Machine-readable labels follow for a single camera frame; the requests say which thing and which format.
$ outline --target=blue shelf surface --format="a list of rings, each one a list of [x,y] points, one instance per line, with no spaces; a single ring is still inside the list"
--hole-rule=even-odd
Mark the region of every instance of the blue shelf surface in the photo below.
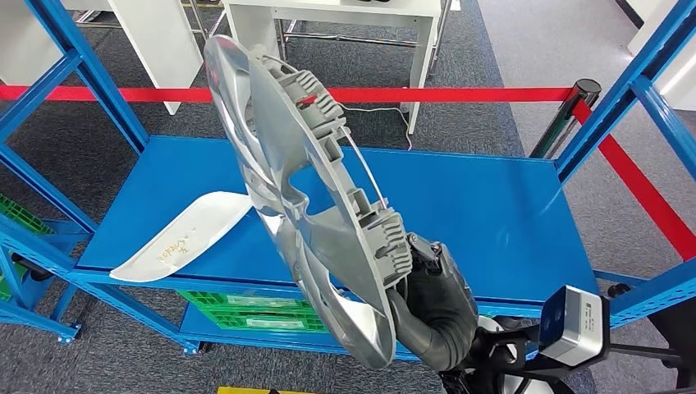
[[[241,346],[272,347],[277,349],[319,351],[347,355],[328,332],[272,332],[254,330],[223,330],[211,322],[191,303],[186,307],[179,332],[192,341],[229,343]],[[418,360],[401,344],[396,346],[398,360]]]
[[[552,162],[362,152],[407,231],[445,242],[477,299],[539,304],[565,284],[598,292]],[[355,153],[345,154],[355,183],[374,201]],[[311,199],[325,199],[311,174],[291,181]],[[226,140],[153,136],[77,268],[106,275],[192,201],[217,190],[245,193]],[[174,276],[294,286],[254,211]]]

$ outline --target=red clip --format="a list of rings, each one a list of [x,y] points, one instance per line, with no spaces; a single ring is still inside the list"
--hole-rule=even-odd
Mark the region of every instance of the red clip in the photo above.
[[[299,101],[299,103],[302,104],[314,104],[314,102],[317,101],[317,95],[312,94],[311,96],[307,96]]]

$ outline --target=red rope barrier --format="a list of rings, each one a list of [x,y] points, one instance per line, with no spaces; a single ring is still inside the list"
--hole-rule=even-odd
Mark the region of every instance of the red rope barrier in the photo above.
[[[16,100],[27,89],[27,86],[2,85],[0,100]],[[340,103],[532,103],[563,101],[571,88],[329,88],[328,90]],[[210,103],[212,101],[208,88],[120,88],[119,91],[129,103],[163,101]],[[48,95],[47,100],[96,101],[92,92],[82,86],[58,86]],[[591,113],[592,111],[584,102],[579,102],[573,110],[573,114],[580,123],[584,123]],[[616,140],[609,135],[599,145],[599,150],[680,256],[683,259],[696,256],[696,236]]]
[[[0,86],[0,100],[16,100],[27,86]],[[120,88],[129,103],[175,101],[210,103],[208,88],[155,89]],[[563,101],[570,88],[329,88],[339,103],[532,103]],[[48,101],[96,101],[84,86],[58,86]]]
[[[580,124],[585,123],[591,113],[592,110],[582,101],[573,109],[573,115]],[[684,261],[696,256],[696,236],[614,137],[608,135],[599,145],[599,151],[602,152],[604,158],[614,168],[616,174],[626,184],[679,256]]]

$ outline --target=white table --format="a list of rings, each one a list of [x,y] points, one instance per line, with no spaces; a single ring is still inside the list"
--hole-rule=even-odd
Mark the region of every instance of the white table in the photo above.
[[[440,0],[222,0],[230,21],[232,37],[247,48],[261,45],[266,53],[279,56],[275,19],[410,27],[418,31],[411,65],[410,87],[422,88],[437,40]],[[420,103],[407,103],[413,134]]]
[[[203,57],[181,0],[62,0],[68,10],[113,11],[156,88],[188,88]],[[61,56],[21,0],[0,0],[0,80],[33,84]],[[164,103],[172,115],[181,103]]]

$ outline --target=black stanchion post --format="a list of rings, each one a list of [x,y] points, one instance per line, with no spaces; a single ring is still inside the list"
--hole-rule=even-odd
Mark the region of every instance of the black stanchion post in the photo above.
[[[592,107],[599,98],[602,92],[602,87],[595,80],[582,79],[577,80],[573,85],[573,90],[568,97],[565,98],[561,107],[558,108],[558,113],[553,117],[551,124],[547,127],[542,135],[542,138],[537,142],[531,158],[551,158],[553,154],[563,145],[568,135],[577,125],[575,117],[573,117],[573,108],[579,100],[583,100],[587,105]]]

